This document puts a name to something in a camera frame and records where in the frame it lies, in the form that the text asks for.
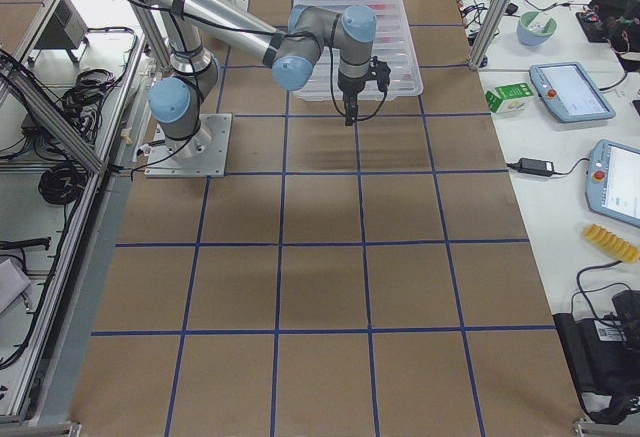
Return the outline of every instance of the green box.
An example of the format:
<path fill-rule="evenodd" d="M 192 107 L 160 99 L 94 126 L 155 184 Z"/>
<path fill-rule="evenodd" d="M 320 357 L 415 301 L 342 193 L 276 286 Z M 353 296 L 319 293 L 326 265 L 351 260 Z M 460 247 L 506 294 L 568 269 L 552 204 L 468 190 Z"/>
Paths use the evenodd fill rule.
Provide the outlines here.
<path fill-rule="evenodd" d="M 533 99 L 534 93 L 529 84 L 501 85 L 488 90 L 484 95 L 493 113 L 513 112 L 524 109 Z"/>

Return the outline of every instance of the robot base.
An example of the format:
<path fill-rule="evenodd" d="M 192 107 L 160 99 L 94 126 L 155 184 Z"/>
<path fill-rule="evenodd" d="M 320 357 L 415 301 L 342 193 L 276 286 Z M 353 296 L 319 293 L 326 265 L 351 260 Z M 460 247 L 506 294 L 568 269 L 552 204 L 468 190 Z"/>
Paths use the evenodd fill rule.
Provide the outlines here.
<path fill-rule="evenodd" d="M 232 114 L 200 115 L 201 125 L 213 136 L 211 143 L 190 159 L 176 161 L 169 158 L 158 165 L 147 167 L 145 175 L 149 178 L 224 177 L 232 119 Z M 164 139 L 160 126 L 154 137 L 157 140 Z M 166 146 L 152 147 L 148 162 L 162 160 L 167 155 L 169 151 Z"/>

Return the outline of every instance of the blue frame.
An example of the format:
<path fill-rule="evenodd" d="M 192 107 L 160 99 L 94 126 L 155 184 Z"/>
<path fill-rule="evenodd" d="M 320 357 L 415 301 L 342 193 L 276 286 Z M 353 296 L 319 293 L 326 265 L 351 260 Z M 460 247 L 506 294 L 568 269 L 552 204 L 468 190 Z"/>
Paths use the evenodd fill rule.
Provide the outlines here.
<path fill-rule="evenodd" d="M 589 84 L 593 95 L 598 98 L 602 106 L 607 109 L 605 112 L 595 113 L 595 114 L 586 114 L 586 115 L 569 115 L 566 107 L 562 103 L 562 96 L 557 95 L 556 97 L 550 98 L 547 96 L 547 92 L 552 89 L 549 81 L 544 75 L 544 69 L 548 69 L 550 67 L 575 67 L 575 69 L 580 73 L 580 75 L 584 78 L 584 80 Z M 538 94 L 542 98 L 542 101 L 545 103 L 549 112 L 551 112 L 560 122 L 570 123 L 570 122 L 582 122 L 585 120 L 604 120 L 604 119 L 612 119 L 616 115 L 616 111 L 613 110 L 613 107 L 607 102 L 602 92 L 598 90 L 598 86 L 591 80 L 587 71 L 580 65 L 579 62 L 560 62 L 557 64 L 541 64 L 541 65 L 532 65 L 529 68 L 529 77 L 531 78 L 531 83 L 534 85 Z"/>
<path fill-rule="evenodd" d="M 630 215 L 608 209 L 604 206 L 607 197 L 607 184 L 609 180 L 609 165 L 611 157 L 611 147 L 628 150 L 635 154 L 640 154 L 639 149 L 634 149 L 627 145 L 618 144 L 609 140 L 599 141 L 589 155 L 589 172 L 587 174 L 586 194 L 589 209 L 598 214 L 606 215 L 613 219 L 621 220 L 636 227 L 640 227 L 640 219 L 631 217 Z M 604 180 L 597 182 L 593 178 L 594 172 L 601 170 L 605 173 Z"/>

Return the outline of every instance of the clear plastic container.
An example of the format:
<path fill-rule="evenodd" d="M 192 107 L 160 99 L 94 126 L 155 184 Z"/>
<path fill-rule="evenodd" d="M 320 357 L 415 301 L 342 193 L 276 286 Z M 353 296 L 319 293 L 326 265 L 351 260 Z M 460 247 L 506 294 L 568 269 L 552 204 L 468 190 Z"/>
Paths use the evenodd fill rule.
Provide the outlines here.
<path fill-rule="evenodd" d="M 391 84 L 387 100 L 398 96 L 420 95 L 423 90 L 422 78 L 418 67 L 418 59 L 413 48 L 411 32 L 402 0 L 293 0 L 294 5 L 313 5 L 336 12 L 342 12 L 350 5 L 367 5 L 376 14 L 378 27 L 373 43 L 373 55 L 387 62 L 391 68 Z M 333 86 L 338 90 L 338 62 L 340 51 L 333 50 L 334 72 Z M 330 100 L 329 88 L 329 49 L 325 48 L 316 64 L 311 78 L 294 95 L 304 100 Z M 375 81 L 368 82 L 365 90 L 358 96 L 362 100 L 381 100 L 382 93 L 377 89 Z"/>

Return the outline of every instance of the bowl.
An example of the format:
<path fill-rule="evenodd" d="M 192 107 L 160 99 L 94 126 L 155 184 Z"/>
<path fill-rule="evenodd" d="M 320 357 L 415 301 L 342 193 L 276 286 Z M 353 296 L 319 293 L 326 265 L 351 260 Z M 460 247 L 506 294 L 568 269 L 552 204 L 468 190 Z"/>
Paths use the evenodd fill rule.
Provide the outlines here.
<path fill-rule="evenodd" d="M 540 45 L 547 41 L 558 28 L 555 19 L 549 21 L 542 28 L 531 29 L 529 26 L 540 15 L 540 12 L 525 12 L 518 20 L 518 39 L 524 45 Z"/>

